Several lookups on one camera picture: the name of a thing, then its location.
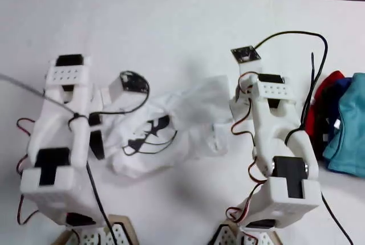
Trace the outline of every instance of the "white cloth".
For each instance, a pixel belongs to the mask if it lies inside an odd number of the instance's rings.
[[[205,79],[189,90],[150,99],[124,117],[109,117],[103,130],[106,156],[113,155],[116,173],[132,178],[188,158],[220,156],[228,151],[231,122],[227,77]],[[138,139],[145,143],[136,152],[132,144]]]

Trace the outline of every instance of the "white table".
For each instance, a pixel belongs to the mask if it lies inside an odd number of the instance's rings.
[[[134,70],[149,80],[156,96],[225,74],[233,94],[238,67],[230,49],[277,31],[323,34],[329,43],[324,75],[365,72],[364,17],[363,2],[329,0],[0,0],[0,71],[42,89],[48,60],[83,53],[92,56],[99,84]],[[301,100],[309,87],[311,51],[318,67],[322,42],[310,36],[280,36],[260,48],[266,71],[289,73]],[[15,121],[36,119],[42,100],[4,82],[0,89],[2,243],[49,244],[62,227],[42,215],[25,227],[15,221],[20,184],[15,164],[27,145]],[[129,216],[141,244],[186,245],[206,244],[225,209],[248,195],[250,162],[250,140],[240,136],[225,157],[187,162],[133,184],[103,164],[92,168],[106,211]],[[344,228],[362,244],[365,181],[324,169],[319,181]],[[24,215],[33,208],[25,203]],[[285,244],[347,244],[323,206],[279,235]]]

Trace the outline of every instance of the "white plastic part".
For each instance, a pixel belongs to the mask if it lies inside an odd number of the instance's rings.
[[[239,224],[242,231],[263,231],[262,228],[246,227],[263,219],[274,219],[276,228],[285,228],[300,220],[306,213],[321,204],[321,188],[318,181],[302,180],[303,197],[289,198],[285,178],[269,177],[250,201],[246,218]],[[244,208],[246,200],[238,207]]]
[[[106,235],[103,228],[85,229],[79,233],[80,245],[105,245]]]
[[[121,225],[114,224],[112,228],[118,245],[131,245]],[[114,245],[112,234],[110,232],[106,236],[105,245]]]
[[[57,67],[51,61],[46,76],[44,94],[64,104],[80,115],[89,115],[91,101],[100,107],[100,93],[90,82],[90,59],[84,58],[82,66]],[[65,91],[63,85],[73,85],[73,91]],[[69,148],[69,166],[58,166],[53,185],[40,185],[41,168],[23,171],[21,193],[36,203],[39,211],[59,225],[68,225],[68,213],[90,217],[95,224],[85,227],[104,226],[105,222],[97,206],[86,172],[90,143],[90,126],[84,117],[73,120],[73,113],[48,100],[43,102],[39,119],[34,125],[28,145],[28,155],[35,166],[40,149]]]
[[[250,83],[252,89],[243,97],[250,97],[252,100],[256,145],[253,156],[257,158],[256,164],[268,180],[252,196],[249,211],[239,226],[242,231],[271,231],[298,221],[321,204],[321,190],[317,181],[318,164],[305,131],[293,133],[287,146],[284,143],[288,133],[300,126],[290,79],[285,78],[285,84],[267,83],[251,75]],[[280,99],[278,108],[270,109],[268,99]],[[271,177],[275,156],[303,159],[307,173],[307,179],[302,180],[303,198],[289,198],[286,178]],[[246,200],[239,207],[243,209],[245,203]],[[275,220],[275,226],[266,230],[246,227],[251,222],[263,219]]]
[[[36,203],[42,214],[59,225],[65,225],[67,213],[78,213],[95,221],[96,224],[90,227],[104,226],[104,219],[96,204],[85,169],[60,166],[53,185],[39,186],[39,179],[40,168],[24,170],[21,192]]]
[[[102,89],[97,89],[93,86],[91,103],[90,103],[90,112],[94,111],[102,111],[104,109],[104,102],[102,97]]]
[[[243,232],[238,233],[237,235],[237,245],[275,245],[275,243],[271,240],[269,235],[265,232],[247,232],[249,235],[252,235],[258,239],[258,243],[256,244],[256,240],[245,235]]]
[[[229,100],[229,108],[232,113],[234,121],[235,122],[239,121],[248,113],[249,101],[248,99],[244,98],[240,98],[236,101],[236,98],[233,97],[232,99]]]
[[[238,66],[240,67],[240,74],[243,74],[248,71],[254,71],[257,73],[261,73],[262,62],[263,62],[263,60],[261,59],[261,60],[255,60],[255,61],[251,61],[251,62],[245,62],[245,63],[238,64]]]
[[[283,98],[276,111],[273,112],[269,108],[267,99],[279,99],[279,96]],[[293,96],[291,86],[288,83],[282,85],[257,81],[253,84],[251,98],[257,166],[264,176],[268,177],[273,172],[273,157],[300,157],[308,166],[308,179],[317,179],[318,164],[305,131],[297,131],[291,135],[287,144],[290,149],[289,154],[288,152],[277,153],[277,144],[284,146],[287,134],[301,124]]]
[[[117,245],[132,245],[127,238],[127,233],[120,224],[112,226]],[[79,233],[80,245],[115,245],[112,235],[105,234],[104,228],[94,228],[82,230]],[[71,235],[65,245],[79,245],[76,235]]]
[[[74,85],[72,96],[67,104],[80,115],[88,115],[90,111],[90,100],[92,85],[90,82],[90,59],[84,58],[83,66],[56,67],[56,60],[50,62],[51,67],[46,77],[44,94],[59,102],[64,103],[65,93],[63,85]],[[60,129],[67,130],[67,122],[73,117],[70,111],[50,101],[43,102],[42,111],[36,121],[33,134],[28,145],[28,155],[31,164],[34,166],[37,154],[40,149],[53,147],[55,135]],[[71,149],[71,165],[77,168],[84,168],[87,161],[87,153],[90,140],[90,127],[87,119],[80,117],[71,122],[70,128],[73,134],[71,145],[64,145]]]
[[[235,245],[236,237],[229,226],[222,226],[220,229],[214,245]]]
[[[334,123],[334,128],[336,128],[336,129],[340,129],[340,126],[341,126],[341,121],[339,120],[339,119],[337,119],[336,121],[335,121],[335,123]]]
[[[103,101],[104,106],[110,105],[112,103],[112,100],[110,97],[109,88],[103,87],[102,89],[100,89],[100,93],[102,96],[102,101]]]
[[[108,89],[111,103],[114,103],[124,91],[120,76],[118,76],[113,82],[110,83]]]

